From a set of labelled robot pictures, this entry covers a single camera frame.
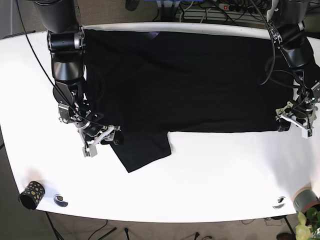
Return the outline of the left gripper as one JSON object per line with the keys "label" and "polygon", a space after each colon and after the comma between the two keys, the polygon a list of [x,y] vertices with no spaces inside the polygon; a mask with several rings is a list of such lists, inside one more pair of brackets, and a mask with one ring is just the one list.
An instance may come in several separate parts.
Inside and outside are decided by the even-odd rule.
{"label": "left gripper", "polygon": [[313,123],[317,119],[318,107],[314,101],[306,99],[290,100],[282,108],[275,110],[275,120],[278,121],[278,132],[287,132],[291,124],[301,129],[301,136],[308,139],[313,136]]}

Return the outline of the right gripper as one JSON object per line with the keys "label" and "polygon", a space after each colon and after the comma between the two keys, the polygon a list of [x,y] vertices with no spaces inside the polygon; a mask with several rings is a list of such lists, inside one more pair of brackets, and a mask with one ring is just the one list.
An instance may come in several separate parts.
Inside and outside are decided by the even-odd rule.
{"label": "right gripper", "polygon": [[94,157],[98,154],[98,144],[122,145],[124,136],[120,126],[99,126],[92,122],[76,122],[75,126],[83,142],[82,152],[84,157]]}

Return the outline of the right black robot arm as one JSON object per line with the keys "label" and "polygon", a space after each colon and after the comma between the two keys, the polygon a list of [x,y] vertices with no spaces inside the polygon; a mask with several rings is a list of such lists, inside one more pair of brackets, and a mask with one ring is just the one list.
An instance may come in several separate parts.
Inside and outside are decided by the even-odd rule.
{"label": "right black robot arm", "polygon": [[74,124],[83,142],[83,155],[94,157],[102,141],[121,144],[120,127],[99,121],[85,99],[85,32],[79,24],[73,0],[35,0],[33,2],[47,29],[47,46],[54,78],[53,96],[58,102],[59,120]]}

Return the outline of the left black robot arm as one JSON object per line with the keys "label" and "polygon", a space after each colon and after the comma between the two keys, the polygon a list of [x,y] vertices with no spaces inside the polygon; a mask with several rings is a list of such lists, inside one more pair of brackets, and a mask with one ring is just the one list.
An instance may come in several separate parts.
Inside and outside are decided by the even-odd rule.
{"label": "left black robot arm", "polygon": [[290,88],[296,89],[297,98],[275,111],[278,130],[287,131],[294,124],[305,139],[313,135],[316,104],[320,101],[320,67],[305,33],[309,5],[308,0],[272,0],[263,19],[272,48],[280,50],[296,82]]}

